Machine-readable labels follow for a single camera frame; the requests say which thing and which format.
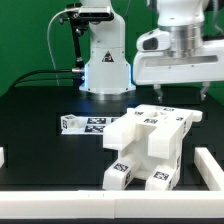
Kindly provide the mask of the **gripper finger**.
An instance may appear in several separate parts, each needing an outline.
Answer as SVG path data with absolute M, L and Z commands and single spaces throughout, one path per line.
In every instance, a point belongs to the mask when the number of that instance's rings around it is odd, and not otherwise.
M 160 84 L 154 84 L 153 89 L 157 94 L 158 101 L 161 103 L 163 101 L 163 91 Z
M 201 100 L 205 100 L 209 88 L 210 88 L 210 82 L 202 83 L 202 89 L 200 90 Z

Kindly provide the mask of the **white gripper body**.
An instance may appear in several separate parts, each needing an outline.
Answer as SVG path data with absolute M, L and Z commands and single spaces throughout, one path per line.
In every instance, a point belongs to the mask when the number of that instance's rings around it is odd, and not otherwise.
M 137 85 L 224 81 L 224 41 L 206 41 L 193 56 L 182 58 L 138 52 L 133 80 Z

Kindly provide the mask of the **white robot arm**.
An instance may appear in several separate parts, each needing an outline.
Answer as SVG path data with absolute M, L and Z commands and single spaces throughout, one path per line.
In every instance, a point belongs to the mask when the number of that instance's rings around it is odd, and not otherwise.
M 90 60 L 82 89 L 90 93 L 121 94 L 151 85 L 159 97 L 164 84 L 201 83 L 205 93 L 212 82 L 224 81 L 224 39 L 202 39 L 204 10 L 217 0 L 155 0 L 158 27 L 141 35 L 132 65 L 125 60 L 125 22 L 111 0 L 80 0 L 79 14 L 90 25 Z

